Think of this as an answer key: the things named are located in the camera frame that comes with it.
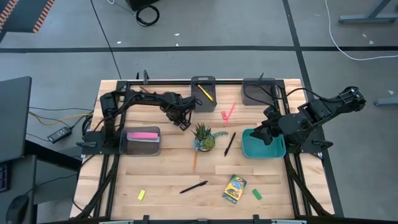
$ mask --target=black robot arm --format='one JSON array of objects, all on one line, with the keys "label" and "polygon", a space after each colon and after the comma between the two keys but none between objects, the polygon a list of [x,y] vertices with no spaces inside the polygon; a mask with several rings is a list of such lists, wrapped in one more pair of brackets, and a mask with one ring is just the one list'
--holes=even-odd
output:
[{"label": "black robot arm", "polygon": [[360,111],[365,102],[358,87],[350,86],[333,98],[319,98],[299,106],[299,113],[282,116],[280,111],[268,107],[264,111],[268,119],[254,129],[251,136],[269,145],[274,137],[283,134],[289,152],[295,152],[314,129],[341,113]]},{"label": "black robot arm", "polygon": [[125,113],[132,105],[159,106],[160,110],[166,113],[166,117],[183,131],[191,125],[191,112],[195,109],[197,102],[194,96],[182,98],[180,94],[173,92],[157,94],[134,91],[132,95],[129,95],[129,98],[124,99],[119,107],[118,99],[124,95],[124,91],[112,91],[105,93],[99,99],[104,116],[103,134],[105,146],[115,147],[119,144],[120,129],[115,130],[116,117]]}]

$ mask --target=crayola crayon box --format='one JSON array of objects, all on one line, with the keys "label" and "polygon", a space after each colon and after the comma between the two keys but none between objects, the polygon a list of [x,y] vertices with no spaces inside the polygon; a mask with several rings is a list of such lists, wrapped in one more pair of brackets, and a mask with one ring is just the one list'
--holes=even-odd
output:
[{"label": "crayola crayon box", "polygon": [[243,188],[246,186],[246,181],[237,175],[232,175],[231,180],[229,180],[228,186],[223,193],[223,198],[229,200],[230,202],[236,204],[243,193]]}]

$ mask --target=teal bin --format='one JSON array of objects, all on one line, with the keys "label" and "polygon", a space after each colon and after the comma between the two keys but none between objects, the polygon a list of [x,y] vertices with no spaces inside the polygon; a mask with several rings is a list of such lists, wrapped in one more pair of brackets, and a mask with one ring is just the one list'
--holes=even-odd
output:
[{"label": "teal bin", "polygon": [[249,159],[270,159],[280,158],[286,153],[283,135],[279,135],[272,140],[269,146],[263,140],[250,136],[253,129],[246,129],[242,133],[242,150],[244,156]]}]

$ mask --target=wooden tabletop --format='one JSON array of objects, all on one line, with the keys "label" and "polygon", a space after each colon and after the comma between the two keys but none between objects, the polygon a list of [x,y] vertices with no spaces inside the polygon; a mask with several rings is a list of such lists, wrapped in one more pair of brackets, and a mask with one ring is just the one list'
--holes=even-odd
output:
[{"label": "wooden tabletop", "polygon": [[[284,80],[286,92],[301,87],[299,79]],[[100,96],[115,90],[117,80],[101,82],[94,118],[94,128],[102,119]],[[190,96],[189,85],[146,86],[149,92],[174,91],[183,97]],[[252,219],[254,214],[260,218],[293,218],[287,174],[283,159],[247,159],[242,154],[241,136],[246,128],[254,128],[266,117],[262,113],[266,106],[244,106],[240,85],[218,85],[217,107],[212,113],[193,113],[192,125],[186,131],[174,126],[166,115],[156,106],[134,105],[129,108],[125,127],[158,126],[161,130],[161,153],[155,157],[121,156],[114,193],[112,220],[142,220],[149,215],[151,220],[194,220],[206,219]],[[302,91],[288,97],[290,111],[298,113],[297,107],[305,103]],[[221,112],[229,110],[236,102],[234,112],[226,128]],[[212,132],[228,131],[229,134],[216,139],[216,146],[210,152],[199,152],[196,172],[193,171],[194,135],[190,130],[197,123],[205,123]],[[224,151],[236,132],[236,137],[226,157]],[[302,166],[308,189],[323,205],[333,213],[330,194],[321,160],[309,154],[302,154]],[[84,207],[98,188],[103,156],[97,155],[88,161],[80,172],[76,188],[75,202]],[[232,174],[248,183],[236,205],[222,197]],[[187,187],[207,180],[202,187],[179,192]],[[257,189],[262,195],[258,200],[252,193]],[[300,212],[303,214],[302,197],[296,186]],[[139,192],[145,190],[142,201],[137,199]],[[101,214],[106,205],[103,197]],[[73,206],[71,217],[80,211]]]}]

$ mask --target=gray floor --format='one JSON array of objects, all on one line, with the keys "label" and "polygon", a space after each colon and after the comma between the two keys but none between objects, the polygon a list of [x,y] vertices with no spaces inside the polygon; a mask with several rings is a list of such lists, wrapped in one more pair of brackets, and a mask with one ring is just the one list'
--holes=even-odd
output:
[{"label": "gray floor", "polygon": [[[116,0],[123,6],[123,0]],[[344,46],[398,45],[398,24],[347,25],[339,15],[362,14],[377,0],[329,0],[332,31]],[[282,1],[278,0],[163,0],[155,3],[158,24],[142,28],[124,9],[94,0],[99,18],[113,47],[163,47],[204,45],[292,46]],[[289,0],[302,46],[332,46],[323,0]],[[386,12],[394,12],[398,1]],[[0,48],[106,47],[89,0],[56,0],[38,34],[8,33]],[[398,52],[349,52],[355,57],[392,55]],[[324,126],[338,191],[346,217],[398,220],[398,156],[395,135],[398,108],[375,108],[377,98],[398,94],[397,58],[355,62],[339,52],[304,52],[313,89],[334,96],[349,85],[360,87],[368,104],[359,113],[339,116]],[[115,58],[123,78],[135,78],[146,69],[152,79],[267,77],[301,78],[295,52],[204,51],[118,52]],[[31,105],[45,108],[92,108],[103,79],[117,79],[110,53],[0,54],[0,80],[31,76]],[[62,118],[81,111],[44,112]],[[29,118],[28,132],[45,138],[61,126],[41,126]],[[27,137],[56,151],[74,146],[81,133],[57,144]],[[59,170],[53,176],[62,176]],[[67,219],[71,209],[74,178],[53,186],[64,192],[56,201],[40,205],[39,222]]]}]

